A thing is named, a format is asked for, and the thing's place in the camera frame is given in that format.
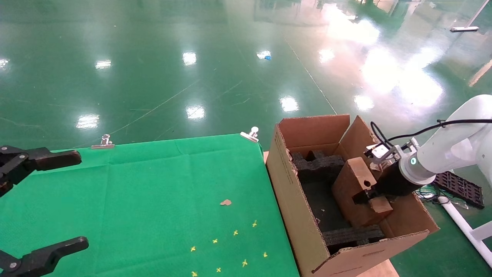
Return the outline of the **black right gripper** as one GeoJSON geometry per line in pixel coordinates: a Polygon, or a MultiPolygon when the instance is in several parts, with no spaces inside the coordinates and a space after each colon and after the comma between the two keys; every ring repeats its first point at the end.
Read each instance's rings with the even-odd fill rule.
{"type": "Polygon", "coordinates": [[[400,164],[394,163],[383,170],[375,184],[375,189],[364,189],[352,196],[352,200],[355,204],[366,204],[370,200],[379,197],[379,193],[402,197],[417,190],[418,185],[406,179],[401,172],[400,164]]]}

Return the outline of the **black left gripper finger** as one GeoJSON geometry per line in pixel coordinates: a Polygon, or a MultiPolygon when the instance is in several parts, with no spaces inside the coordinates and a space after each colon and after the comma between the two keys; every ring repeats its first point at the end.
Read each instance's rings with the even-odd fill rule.
{"type": "Polygon", "coordinates": [[[1,277],[42,277],[54,271],[60,259],[88,248],[86,237],[49,245],[18,259],[0,251],[1,277]]]}
{"type": "Polygon", "coordinates": [[[19,149],[3,145],[0,149],[0,196],[5,196],[34,171],[48,171],[81,164],[76,150],[51,152],[46,147],[19,149]]]}

